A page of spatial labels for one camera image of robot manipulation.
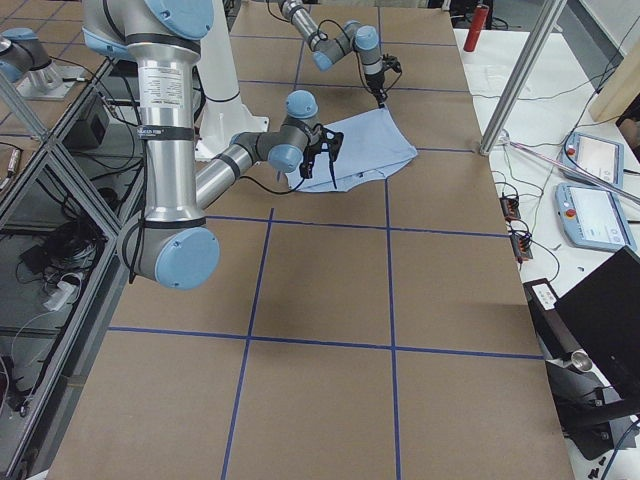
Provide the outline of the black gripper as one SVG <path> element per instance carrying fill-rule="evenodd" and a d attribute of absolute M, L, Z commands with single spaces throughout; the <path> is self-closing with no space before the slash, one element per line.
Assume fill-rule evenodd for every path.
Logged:
<path fill-rule="evenodd" d="M 329 155 L 329 173 L 334 189 L 337 189 L 335 176 L 335 162 L 338 159 L 344 140 L 344 134 L 333 131 L 323 125 L 315 125 L 312 130 L 312 139 L 303 153 L 303 161 L 299 165 L 299 174 L 302 179 L 312 179 L 315 165 L 315 156 L 320 153 Z"/>
<path fill-rule="evenodd" d="M 386 107 L 389 87 L 385 87 L 385 74 L 388 70 L 392 70 L 397 74 L 397 78 L 391 84 L 391 87 L 393 87 L 402 76 L 402 66 L 396 56 L 383 54 L 375 63 L 364 65 L 366 85 L 375 97 L 379 108 Z"/>

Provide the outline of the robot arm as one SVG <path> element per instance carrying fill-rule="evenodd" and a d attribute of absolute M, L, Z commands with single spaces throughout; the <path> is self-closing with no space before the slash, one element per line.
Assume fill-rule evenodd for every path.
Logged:
<path fill-rule="evenodd" d="M 343 58 L 354 54 L 358 72 L 365 90 L 379 108 L 384 108 L 388 91 L 386 72 L 392 70 L 402 76 L 402 66 L 396 56 L 384 54 L 378 30 L 372 25 L 351 20 L 339 25 L 332 19 L 317 23 L 305 8 L 303 1 L 278 1 L 282 20 L 291 24 L 307 44 L 312 59 L 320 71 L 327 71 Z"/>
<path fill-rule="evenodd" d="M 203 284 L 216 269 L 220 245 L 206 227 L 205 208 L 257 162 L 309 173 L 316 155 L 336 160 L 344 135 L 320 123 L 306 90 L 286 99 L 276 132 L 237 134 L 201 171 L 195 169 L 193 69 L 214 25 L 209 1 L 86 1 L 86 45 L 138 67 L 145 204 L 118 237 L 131 275 L 170 289 Z"/>

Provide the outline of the small grey robot arm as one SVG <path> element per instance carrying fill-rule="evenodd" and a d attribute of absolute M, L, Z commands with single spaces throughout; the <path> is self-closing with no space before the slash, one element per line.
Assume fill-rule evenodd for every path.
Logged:
<path fill-rule="evenodd" d="M 26 27 L 1 33 L 1 73 L 29 100 L 62 100 L 75 83 L 65 81 L 64 69 L 54 62 L 36 33 Z"/>

